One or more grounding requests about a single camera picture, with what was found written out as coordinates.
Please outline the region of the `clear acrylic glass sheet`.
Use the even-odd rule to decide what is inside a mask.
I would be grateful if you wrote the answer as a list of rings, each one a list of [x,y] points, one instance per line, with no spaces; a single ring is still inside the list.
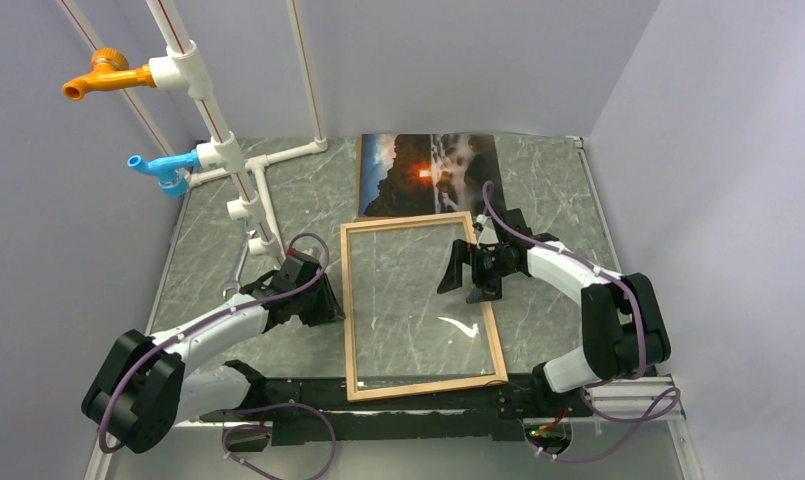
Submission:
[[[459,221],[349,234],[359,388],[494,373],[481,306],[437,291],[464,236]]]

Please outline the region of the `light wooden picture frame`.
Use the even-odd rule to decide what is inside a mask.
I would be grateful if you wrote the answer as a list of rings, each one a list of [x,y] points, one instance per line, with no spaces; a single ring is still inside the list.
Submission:
[[[346,360],[346,390],[347,398],[350,401],[377,400],[395,397],[406,397],[426,393],[439,393],[454,390],[478,388],[491,382],[508,380],[508,373],[502,353],[502,346],[498,335],[497,324],[490,303],[477,303],[481,306],[488,333],[488,341],[492,355],[492,362],[495,368],[494,373],[478,377],[465,377],[452,380],[434,381],[429,383],[418,383],[402,386],[392,386],[378,389],[363,390],[358,386],[356,374],[356,353],[355,353],[355,328],[354,328],[354,309],[351,284],[351,262],[350,247],[348,236],[355,232],[375,232],[384,230],[394,230],[408,227],[422,227],[429,225],[441,225],[459,221],[465,229],[465,236],[462,240],[475,243],[477,238],[473,227],[473,218],[467,211],[454,213],[441,213],[433,215],[422,215],[413,217],[399,217],[388,219],[362,220],[347,223],[341,227],[341,268],[342,268],[342,298],[345,311],[344,338],[345,338],[345,360]]]

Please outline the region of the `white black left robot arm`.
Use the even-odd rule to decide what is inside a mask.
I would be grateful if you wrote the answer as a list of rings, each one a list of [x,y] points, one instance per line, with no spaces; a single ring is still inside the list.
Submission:
[[[266,377],[240,360],[200,368],[292,317],[308,327],[344,318],[324,265],[296,250],[206,314],[151,335],[122,334],[82,401],[82,413],[98,426],[99,448],[143,453],[175,424],[219,410],[257,417],[269,401]]]

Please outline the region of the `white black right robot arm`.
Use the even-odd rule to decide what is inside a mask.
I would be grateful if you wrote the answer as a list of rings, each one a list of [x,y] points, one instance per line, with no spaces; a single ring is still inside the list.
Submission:
[[[495,234],[494,243],[454,241],[437,291],[460,288],[468,266],[473,282],[469,304],[501,299],[503,278],[521,273],[578,305],[581,344],[534,368],[537,381],[528,392],[535,411],[552,415],[566,404],[568,392],[633,377],[670,358],[669,336],[647,276],[604,269],[551,234],[533,234],[520,209],[496,218]]]

